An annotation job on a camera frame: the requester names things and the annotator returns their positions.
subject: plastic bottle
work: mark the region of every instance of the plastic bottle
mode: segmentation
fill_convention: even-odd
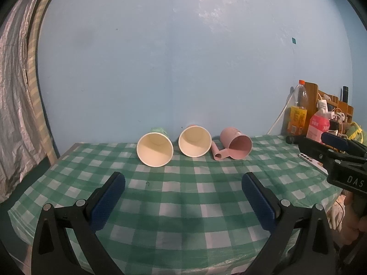
[[[295,106],[291,106],[287,131],[290,135],[300,135],[302,134],[303,128],[305,126],[308,105],[305,81],[299,80],[298,86],[294,89],[294,91],[296,104]]]
[[[328,132],[330,128],[326,100],[319,100],[317,108],[319,110],[310,119],[306,137],[321,143],[321,134]]]

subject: wooden organizer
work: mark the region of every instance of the wooden organizer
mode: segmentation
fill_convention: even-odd
[[[321,95],[321,97],[323,97],[324,94],[329,96],[331,100],[326,100],[326,102],[334,106],[334,108],[340,108],[346,117],[345,122],[352,123],[353,107],[348,105],[348,103],[340,101],[339,98],[335,95],[330,95],[323,91],[320,91],[319,86],[315,83],[305,82],[305,88],[308,96],[308,107],[307,107],[305,127],[303,129],[302,134],[304,135],[307,134],[310,119],[317,112],[317,101],[320,99],[319,94]]]

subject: pink bottle label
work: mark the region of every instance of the pink bottle label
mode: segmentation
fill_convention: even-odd
[[[307,131],[307,138],[321,142],[321,134],[327,132],[330,128],[330,122],[328,119],[320,116],[313,115],[310,119],[310,125]]]

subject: yellow bottle label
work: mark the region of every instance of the yellow bottle label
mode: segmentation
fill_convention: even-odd
[[[302,130],[305,126],[306,114],[307,110],[296,106],[291,107],[291,114],[289,116],[289,123],[287,127],[288,133],[293,135],[302,134]]]

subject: white paper cup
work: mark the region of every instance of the white paper cup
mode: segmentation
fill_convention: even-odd
[[[211,136],[204,127],[190,125],[180,134],[178,145],[186,156],[200,157],[209,151]]]
[[[152,128],[151,131],[140,138],[136,152],[145,165],[157,168],[172,159],[173,145],[163,128]]]

